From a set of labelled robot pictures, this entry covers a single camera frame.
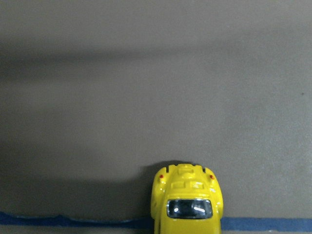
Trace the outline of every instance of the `car windshield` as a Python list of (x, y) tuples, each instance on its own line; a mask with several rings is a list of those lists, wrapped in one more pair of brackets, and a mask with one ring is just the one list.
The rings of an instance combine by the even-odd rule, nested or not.
[(210, 200), (206, 199), (179, 199), (169, 200), (167, 215), (170, 218), (204, 219), (213, 216)]

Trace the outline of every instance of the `blue tape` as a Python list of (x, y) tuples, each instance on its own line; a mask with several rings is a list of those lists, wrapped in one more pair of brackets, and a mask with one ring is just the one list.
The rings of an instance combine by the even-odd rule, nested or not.
[[(154, 221), (149, 217), (123, 221), (99, 221), (74, 219), (61, 215), (29, 217), (0, 212), (0, 225), (152, 229), (154, 228)], [(221, 220), (221, 226), (224, 231), (312, 232), (312, 219), (224, 217)]]

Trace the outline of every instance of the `yellow car body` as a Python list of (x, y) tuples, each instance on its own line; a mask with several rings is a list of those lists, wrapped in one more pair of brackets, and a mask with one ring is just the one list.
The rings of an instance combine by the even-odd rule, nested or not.
[(151, 199), (155, 234), (220, 234), (222, 215), (221, 189), (210, 169), (178, 164), (156, 173)]

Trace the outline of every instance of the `yellow toy car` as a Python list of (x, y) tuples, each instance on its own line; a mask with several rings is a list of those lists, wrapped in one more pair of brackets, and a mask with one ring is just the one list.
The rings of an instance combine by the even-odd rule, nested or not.
[(222, 215), (221, 189), (210, 169), (178, 164), (156, 173), (151, 200), (155, 234), (220, 234)]

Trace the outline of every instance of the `blue line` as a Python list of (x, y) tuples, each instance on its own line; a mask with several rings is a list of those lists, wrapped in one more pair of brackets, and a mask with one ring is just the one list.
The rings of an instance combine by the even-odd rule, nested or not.
[[(154, 221), (149, 217), (124, 221), (99, 221), (74, 219), (61, 215), (30, 217), (0, 212), (0, 225), (152, 229), (154, 228)], [(221, 220), (221, 227), (224, 231), (312, 232), (312, 219), (224, 217)]]

